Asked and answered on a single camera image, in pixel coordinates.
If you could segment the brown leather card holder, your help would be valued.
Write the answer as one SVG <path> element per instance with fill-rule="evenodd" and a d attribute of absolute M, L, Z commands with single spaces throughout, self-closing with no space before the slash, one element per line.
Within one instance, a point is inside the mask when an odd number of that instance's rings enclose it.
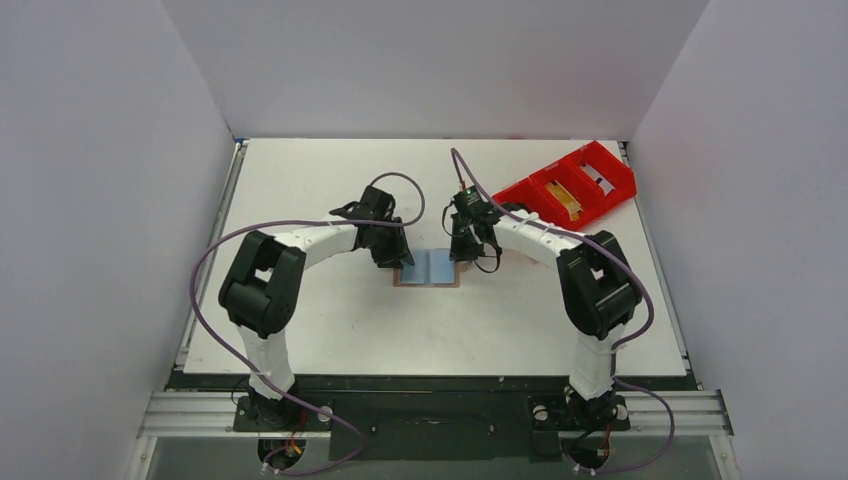
<path fill-rule="evenodd" d="M 458 265 L 448 249 L 412 251 L 413 264 L 402 262 L 394 270 L 393 286 L 399 288 L 457 288 L 460 286 Z"/>

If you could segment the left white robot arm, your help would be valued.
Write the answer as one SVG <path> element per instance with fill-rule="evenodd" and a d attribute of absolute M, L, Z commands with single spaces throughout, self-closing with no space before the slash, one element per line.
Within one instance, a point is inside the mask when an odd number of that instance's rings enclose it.
<path fill-rule="evenodd" d="M 248 392 L 261 401 L 259 416 L 272 429 L 291 427 L 298 402 L 285 328 L 293 318 L 305 271 L 333 256 L 367 250 L 381 269 L 412 266 L 395 198 L 367 186 L 361 198 L 294 230 L 245 235 L 224 278 L 218 302 L 237 326 L 253 365 Z"/>

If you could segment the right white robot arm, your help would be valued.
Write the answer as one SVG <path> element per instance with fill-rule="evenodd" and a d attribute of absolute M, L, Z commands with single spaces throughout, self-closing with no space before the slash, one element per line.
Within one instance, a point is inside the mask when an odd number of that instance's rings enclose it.
<path fill-rule="evenodd" d="M 604 412 L 601 397 L 613 389 L 613 355 L 624 326 L 642 302 L 642 293 L 622 267 L 627 264 L 608 231 L 584 236 L 543 221 L 518 204 L 499 207 L 477 188 L 466 188 L 449 203 L 450 257 L 475 262 L 491 248 L 500 262 L 504 250 L 518 252 L 556 272 L 567 318 L 578 331 L 569 375 L 574 391 L 564 400 L 566 418 L 588 427 Z"/>

